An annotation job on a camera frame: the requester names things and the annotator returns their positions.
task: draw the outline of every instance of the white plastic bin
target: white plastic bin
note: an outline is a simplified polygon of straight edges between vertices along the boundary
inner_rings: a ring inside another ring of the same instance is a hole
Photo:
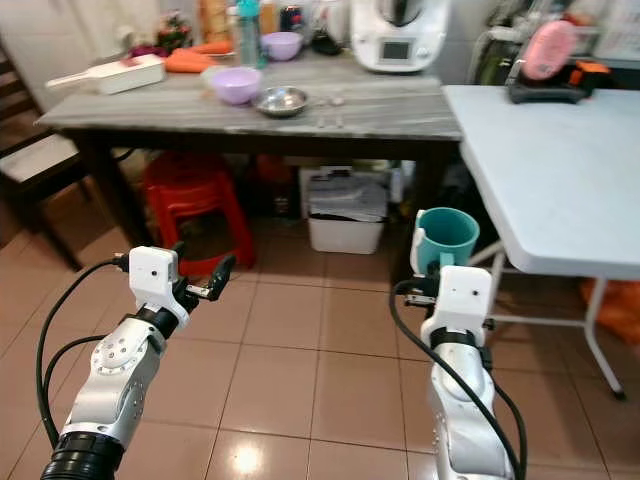
[[[383,222],[309,218],[311,246],[319,252],[374,253],[383,228]]]

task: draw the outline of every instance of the teal mug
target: teal mug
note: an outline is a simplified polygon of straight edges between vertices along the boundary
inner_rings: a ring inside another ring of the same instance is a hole
[[[419,210],[411,245],[411,267],[417,275],[438,265],[466,265],[480,235],[478,222],[455,208]]]

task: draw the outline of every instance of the red plastic stool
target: red plastic stool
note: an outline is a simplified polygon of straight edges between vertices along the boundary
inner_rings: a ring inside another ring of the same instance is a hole
[[[235,249],[205,260],[182,260],[181,275],[208,275],[229,253],[235,254],[240,265],[253,266],[256,257],[251,233],[223,159],[216,155],[165,152],[146,168],[144,184],[165,248],[178,242],[180,218],[215,210],[221,210],[227,218]]]

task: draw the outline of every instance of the stainless steel bowl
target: stainless steel bowl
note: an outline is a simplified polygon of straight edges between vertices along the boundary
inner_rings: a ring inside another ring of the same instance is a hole
[[[307,106],[307,94],[296,87],[267,88],[253,100],[253,105],[270,117],[292,117]]]

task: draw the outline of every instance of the purple bowl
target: purple bowl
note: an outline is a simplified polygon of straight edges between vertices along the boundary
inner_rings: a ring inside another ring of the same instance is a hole
[[[219,98],[231,105],[247,103],[255,97],[262,80],[262,74],[250,67],[208,68],[202,72],[202,77]]]
[[[295,32],[275,32],[262,36],[262,47],[273,60],[291,60],[300,51],[302,35]]]

